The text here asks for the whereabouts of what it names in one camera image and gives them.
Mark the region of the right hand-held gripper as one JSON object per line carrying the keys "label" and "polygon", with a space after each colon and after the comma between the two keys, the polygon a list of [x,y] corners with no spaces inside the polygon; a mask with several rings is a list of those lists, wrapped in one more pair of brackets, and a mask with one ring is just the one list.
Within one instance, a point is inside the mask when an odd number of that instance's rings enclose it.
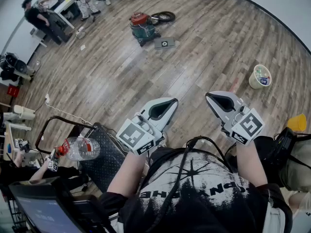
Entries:
{"label": "right hand-held gripper", "polygon": [[255,108],[247,107],[234,93],[212,91],[205,97],[212,112],[224,124],[222,130],[237,142],[247,146],[264,128],[265,123]]}

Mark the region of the clear plastic water bottle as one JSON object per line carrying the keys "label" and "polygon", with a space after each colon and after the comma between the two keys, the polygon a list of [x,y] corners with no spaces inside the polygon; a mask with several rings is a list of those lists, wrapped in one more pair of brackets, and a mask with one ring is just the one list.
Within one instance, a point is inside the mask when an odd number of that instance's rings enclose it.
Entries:
{"label": "clear plastic water bottle", "polygon": [[99,157],[101,153],[100,144],[85,137],[69,137],[64,143],[55,148],[57,157],[65,156],[70,161],[88,161]]}

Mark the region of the yellow plastic cup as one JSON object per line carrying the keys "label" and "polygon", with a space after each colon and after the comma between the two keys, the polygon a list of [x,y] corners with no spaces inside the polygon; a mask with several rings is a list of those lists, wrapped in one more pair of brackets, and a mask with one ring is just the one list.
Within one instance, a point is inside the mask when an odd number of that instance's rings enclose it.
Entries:
{"label": "yellow plastic cup", "polygon": [[287,127],[292,131],[303,132],[307,127],[307,119],[304,114],[300,114],[290,118],[287,122]]}

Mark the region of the black platform cart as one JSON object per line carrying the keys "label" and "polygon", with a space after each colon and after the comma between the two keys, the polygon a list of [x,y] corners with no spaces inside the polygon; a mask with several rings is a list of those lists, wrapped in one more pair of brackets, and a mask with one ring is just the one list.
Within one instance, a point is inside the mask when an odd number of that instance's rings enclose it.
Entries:
{"label": "black platform cart", "polygon": [[83,131],[83,129],[89,129],[86,133],[86,137],[92,138],[99,143],[99,156],[92,160],[81,160],[79,162],[79,166],[85,170],[85,173],[91,178],[101,192],[107,191],[110,182],[125,159],[124,151],[116,146],[114,141],[106,132],[104,126],[98,122],[91,126],[70,121],[60,116],[52,116],[45,122],[35,142],[36,149],[41,153],[50,153],[49,151],[42,150],[39,147],[39,144],[45,129],[53,119],[57,119],[74,126],[73,131],[69,134],[70,137],[76,137]]}

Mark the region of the white waste basket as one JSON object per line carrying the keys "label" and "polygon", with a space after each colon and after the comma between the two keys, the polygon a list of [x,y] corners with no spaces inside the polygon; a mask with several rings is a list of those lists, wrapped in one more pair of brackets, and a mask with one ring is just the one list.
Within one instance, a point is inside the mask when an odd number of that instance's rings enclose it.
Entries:
{"label": "white waste basket", "polygon": [[256,65],[248,81],[253,89],[261,89],[271,84],[272,76],[264,65]]}

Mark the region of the white cylindrical device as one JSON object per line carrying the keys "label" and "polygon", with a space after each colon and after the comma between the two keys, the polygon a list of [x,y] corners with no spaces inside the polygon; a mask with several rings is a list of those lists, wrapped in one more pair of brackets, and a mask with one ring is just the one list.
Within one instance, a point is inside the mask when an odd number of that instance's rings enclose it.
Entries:
{"label": "white cylindrical device", "polygon": [[33,120],[35,118],[35,110],[20,105],[15,105],[13,110],[22,120]]}

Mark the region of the red and green vacuum cleaner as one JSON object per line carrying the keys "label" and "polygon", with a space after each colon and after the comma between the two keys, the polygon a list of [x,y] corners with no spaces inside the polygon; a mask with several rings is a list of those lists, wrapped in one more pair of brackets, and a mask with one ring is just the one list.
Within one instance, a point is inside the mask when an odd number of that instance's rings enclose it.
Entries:
{"label": "red and green vacuum cleaner", "polygon": [[136,12],[132,14],[130,18],[130,28],[132,30],[132,35],[141,47],[147,42],[161,37],[159,30],[157,30],[152,23],[151,16],[146,13]]}

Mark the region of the black monitor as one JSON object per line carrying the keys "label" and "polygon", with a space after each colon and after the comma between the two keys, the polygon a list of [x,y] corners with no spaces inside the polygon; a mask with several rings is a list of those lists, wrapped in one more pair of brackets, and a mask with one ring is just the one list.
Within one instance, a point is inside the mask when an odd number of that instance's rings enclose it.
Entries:
{"label": "black monitor", "polygon": [[73,196],[59,177],[9,189],[35,233],[116,233],[94,195]]}

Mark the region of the person's black printed t-shirt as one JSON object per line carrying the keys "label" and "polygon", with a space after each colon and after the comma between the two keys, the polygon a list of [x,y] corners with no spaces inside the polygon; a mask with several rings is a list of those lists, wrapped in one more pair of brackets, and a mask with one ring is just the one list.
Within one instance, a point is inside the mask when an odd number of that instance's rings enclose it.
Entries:
{"label": "person's black printed t-shirt", "polygon": [[138,192],[104,192],[100,202],[117,215],[117,233],[262,233],[268,203],[284,212],[284,233],[293,225],[276,184],[256,187],[197,149],[158,148]]}

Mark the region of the person's right forearm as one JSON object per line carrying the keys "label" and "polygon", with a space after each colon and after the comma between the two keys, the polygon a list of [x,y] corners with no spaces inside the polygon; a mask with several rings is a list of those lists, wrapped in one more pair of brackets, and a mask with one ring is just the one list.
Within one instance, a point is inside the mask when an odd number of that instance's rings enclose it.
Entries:
{"label": "person's right forearm", "polygon": [[238,174],[241,177],[248,180],[256,187],[268,183],[266,174],[253,141],[251,141],[247,146],[237,142],[236,154]]}

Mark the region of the small white desk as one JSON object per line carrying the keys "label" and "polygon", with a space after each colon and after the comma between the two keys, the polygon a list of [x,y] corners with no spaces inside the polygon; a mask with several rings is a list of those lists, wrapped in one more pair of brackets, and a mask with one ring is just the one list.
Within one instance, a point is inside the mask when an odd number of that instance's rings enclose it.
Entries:
{"label": "small white desk", "polygon": [[47,45],[44,43],[44,37],[46,36],[44,32],[37,28],[32,28],[32,30],[30,31],[30,35],[32,36],[32,38],[38,40],[39,44],[41,44],[45,48],[47,47]]}

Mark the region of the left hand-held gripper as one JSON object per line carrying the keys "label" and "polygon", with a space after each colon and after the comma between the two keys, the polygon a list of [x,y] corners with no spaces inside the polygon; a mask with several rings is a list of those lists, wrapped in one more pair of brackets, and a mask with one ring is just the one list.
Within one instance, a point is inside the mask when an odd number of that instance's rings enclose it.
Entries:
{"label": "left hand-held gripper", "polygon": [[132,119],[126,119],[117,133],[117,139],[135,155],[142,155],[159,143],[163,129],[169,125],[177,108],[176,98],[148,101],[142,113],[136,112]]}

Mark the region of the black round device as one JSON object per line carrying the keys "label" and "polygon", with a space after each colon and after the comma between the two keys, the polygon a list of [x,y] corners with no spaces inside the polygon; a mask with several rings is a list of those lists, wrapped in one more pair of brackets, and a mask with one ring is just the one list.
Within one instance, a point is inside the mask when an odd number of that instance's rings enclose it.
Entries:
{"label": "black round device", "polygon": [[32,81],[34,77],[34,72],[28,74],[31,69],[28,65],[20,60],[13,53],[5,53],[0,55],[0,78],[3,81],[17,82],[20,79]]}

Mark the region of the small white side table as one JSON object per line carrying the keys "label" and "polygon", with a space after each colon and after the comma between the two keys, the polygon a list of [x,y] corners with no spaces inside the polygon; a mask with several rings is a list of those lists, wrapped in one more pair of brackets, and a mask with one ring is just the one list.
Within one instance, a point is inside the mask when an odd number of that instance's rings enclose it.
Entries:
{"label": "small white side table", "polygon": [[14,124],[10,122],[5,123],[5,138],[4,138],[4,150],[3,150],[3,159],[9,161],[14,159],[19,152],[19,148],[15,147],[14,138],[12,135],[12,129],[31,131],[32,128],[26,126],[25,124]]}

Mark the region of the person's left forearm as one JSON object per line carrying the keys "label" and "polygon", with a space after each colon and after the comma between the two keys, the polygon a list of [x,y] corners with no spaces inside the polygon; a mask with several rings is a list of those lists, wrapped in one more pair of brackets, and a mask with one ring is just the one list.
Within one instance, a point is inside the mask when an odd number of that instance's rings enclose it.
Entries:
{"label": "person's left forearm", "polygon": [[137,192],[143,174],[147,154],[135,155],[129,152],[107,191],[131,197]]}

